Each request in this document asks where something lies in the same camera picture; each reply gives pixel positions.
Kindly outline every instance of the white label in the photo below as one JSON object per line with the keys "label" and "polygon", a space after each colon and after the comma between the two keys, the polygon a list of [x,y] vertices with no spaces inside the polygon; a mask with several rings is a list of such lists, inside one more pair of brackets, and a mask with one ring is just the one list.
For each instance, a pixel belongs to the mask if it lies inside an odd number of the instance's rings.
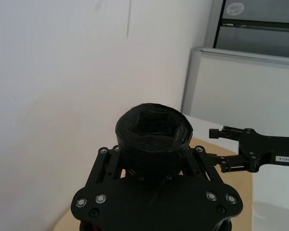
{"label": "white label", "polygon": [[279,156],[279,155],[277,155],[276,158],[275,158],[275,161],[289,163],[289,157],[288,156]]}
{"label": "white label", "polygon": [[229,15],[239,15],[244,11],[244,5],[241,2],[234,2],[227,7]]}

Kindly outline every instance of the table surface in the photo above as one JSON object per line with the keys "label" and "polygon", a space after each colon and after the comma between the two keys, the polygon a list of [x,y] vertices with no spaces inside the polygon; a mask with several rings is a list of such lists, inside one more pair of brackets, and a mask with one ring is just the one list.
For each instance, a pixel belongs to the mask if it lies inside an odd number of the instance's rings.
{"label": "table surface", "polygon": [[[201,119],[186,116],[194,128],[193,139],[190,146],[202,145],[207,152],[218,155],[233,155],[237,152],[237,142],[226,139],[209,139],[210,128],[222,128],[221,125],[210,123]],[[248,172],[221,173],[223,181],[234,187],[240,194],[244,208],[242,213],[232,219],[233,231],[251,231],[252,229],[252,174]],[[70,210],[58,221],[53,231],[79,230],[79,221]]]}

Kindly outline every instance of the robotic arm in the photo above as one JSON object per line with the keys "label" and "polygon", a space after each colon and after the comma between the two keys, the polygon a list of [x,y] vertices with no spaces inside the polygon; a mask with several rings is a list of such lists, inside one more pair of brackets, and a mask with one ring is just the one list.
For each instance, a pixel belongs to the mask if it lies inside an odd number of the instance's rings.
{"label": "robotic arm", "polygon": [[289,166],[289,138],[255,130],[210,129],[210,138],[238,141],[238,155],[190,148],[192,127],[178,111],[141,104],[120,118],[118,145],[100,148],[71,211],[80,231],[230,231],[243,202],[222,172]]}

